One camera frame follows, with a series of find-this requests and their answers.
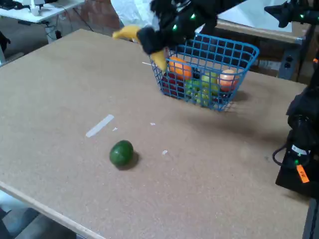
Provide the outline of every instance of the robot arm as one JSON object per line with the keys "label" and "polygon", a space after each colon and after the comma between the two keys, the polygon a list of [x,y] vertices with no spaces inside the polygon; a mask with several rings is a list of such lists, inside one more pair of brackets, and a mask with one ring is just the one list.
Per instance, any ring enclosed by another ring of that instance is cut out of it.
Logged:
{"label": "robot arm", "polygon": [[159,30],[142,28],[137,37],[143,50],[151,55],[164,47],[173,47],[193,39],[195,30],[203,24],[214,28],[217,15],[244,0],[153,0],[151,11],[159,19]]}

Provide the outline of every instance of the table edge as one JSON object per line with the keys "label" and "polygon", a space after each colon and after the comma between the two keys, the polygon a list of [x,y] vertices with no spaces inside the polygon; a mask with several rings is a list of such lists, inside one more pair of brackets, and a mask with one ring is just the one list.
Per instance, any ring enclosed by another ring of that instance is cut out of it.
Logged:
{"label": "table edge", "polygon": [[23,194],[19,190],[5,184],[4,182],[0,181],[0,190],[8,193],[12,197],[28,204],[31,208],[37,210],[41,214],[47,216],[48,218],[56,221],[57,223],[69,228],[73,232],[86,237],[88,239],[105,239],[101,235],[89,230],[88,228],[76,223],[75,221],[69,219],[68,217],[58,213],[57,211],[53,210],[52,208],[38,202],[37,200]]}

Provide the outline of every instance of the black cable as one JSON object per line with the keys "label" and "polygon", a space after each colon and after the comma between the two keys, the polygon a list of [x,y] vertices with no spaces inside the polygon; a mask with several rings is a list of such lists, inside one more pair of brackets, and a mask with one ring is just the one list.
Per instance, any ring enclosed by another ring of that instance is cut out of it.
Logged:
{"label": "black cable", "polygon": [[273,153],[273,161],[275,163],[277,163],[279,166],[283,166],[283,163],[279,162],[275,157],[276,154],[279,153],[281,150],[283,150],[284,148],[287,148],[287,143],[285,143],[281,148],[277,149],[274,153]]}
{"label": "black cable", "polygon": [[64,6],[62,5],[58,5],[57,7],[56,6],[43,6],[45,8],[50,8],[50,7],[53,7],[53,8],[57,8],[57,7],[61,7],[64,9],[64,12],[66,13],[66,15],[68,16],[68,20],[69,20],[69,23],[70,23],[70,32],[73,32],[73,25],[72,25],[72,22],[71,22],[71,18],[70,18],[70,14],[69,12],[67,11],[67,9],[65,9]]}
{"label": "black cable", "polygon": [[46,33],[46,35],[47,35],[48,37],[50,37],[52,40],[57,40],[57,39],[52,38],[52,37],[50,36],[50,34],[57,30],[58,23],[59,23],[59,16],[57,16],[57,18],[56,18],[55,26],[49,26],[48,23],[46,24],[46,27],[54,27],[54,29],[53,29],[52,31]]}
{"label": "black cable", "polygon": [[[277,149],[277,150],[273,153],[273,161],[274,161],[276,164],[278,164],[279,166],[281,166],[281,167],[292,169],[292,168],[294,168],[294,167],[289,167],[289,166],[287,166],[287,165],[285,165],[285,164],[279,162],[279,161],[275,158],[276,154],[279,153],[279,152],[280,152],[281,150],[283,150],[284,148],[287,148],[287,143],[285,143],[281,148]],[[306,156],[307,156],[307,160],[306,160],[303,164],[301,164],[302,167],[303,167],[303,166],[306,166],[306,165],[310,162],[310,155],[309,155],[309,151],[308,151],[308,150],[306,150]]]}
{"label": "black cable", "polygon": [[90,27],[90,25],[81,17],[81,15],[80,15],[75,9],[73,9],[73,10],[74,10],[75,13],[79,16],[79,18],[88,26],[88,28],[90,28],[90,30],[91,30],[92,32],[94,32],[93,29]]}

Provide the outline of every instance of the cable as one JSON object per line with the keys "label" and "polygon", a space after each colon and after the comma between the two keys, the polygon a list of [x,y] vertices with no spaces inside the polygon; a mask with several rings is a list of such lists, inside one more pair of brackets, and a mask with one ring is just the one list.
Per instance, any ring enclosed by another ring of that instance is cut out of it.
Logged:
{"label": "cable", "polygon": [[64,12],[66,13],[66,15],[67,15],[67,17],[68,17],[68,20],[69,20],[69,23],[70,23],[70,32],[73,32],[73,25],[72,25],[72,21],[71,21],[71,17],[70,17],[70,14],[69,14],[69,12],[67,11],[67,9],[65,9],[65,7],[64,6],[62,6],[62,5],[58,5],[57,7],[56,6],[43,6],[43,7],[45,7],[45,8],[57,8],[57,7],[61,7],[61,8],[63,8],[64,9]]}
{"label": "cable", "polygon": [[53,29],[52,31],[46,33],[46,35],[47,35],[48,37],[50,37],[52,40],[57,40],[57,39],[52,38],[52,37],[50,36],[50,34],[53,33],[53,32],[55,32],[55,31],[57,30],[58,23],[59,23],[59,16],[57,16],[57,18],[56,18],[56,23],[55,23],[54,26],[49,26],[48,23],[45,24],[46,27],[54,27],[54,29]]}
{"label": "cable", "polygon": [[90,30],[91,30],[92,32],[94,32],[93,29],[90,27],[90,25],[81,17],[81,15],[80,15],[75,9],[73,9],[73,10],[74,10],[75,13],[79,16],[79,18],[88,26],[88,28],[90,28]]}

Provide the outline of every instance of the white table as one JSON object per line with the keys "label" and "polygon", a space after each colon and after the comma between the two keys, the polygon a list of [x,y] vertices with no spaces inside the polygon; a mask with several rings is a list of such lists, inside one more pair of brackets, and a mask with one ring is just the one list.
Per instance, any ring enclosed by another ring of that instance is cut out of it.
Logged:
{"label": "white table", "polygon": [[[85,0],[59,0],[58,2],[48,3],[43,6],[39,16],[34,16],[28,8],[20,10],[4,10],[0,9],[0,16],[6,16],[15,18],[18,20],[41,23],[43,21],[48,22],[48,27],[45,28],[47,33],[48,42],[51,43],[55,38],[55,16],[63,13],[68,9],[75,8],[79,5],[84,4]],[[5,57],[3,52],[0,50],[0,66],[5,63]]]}

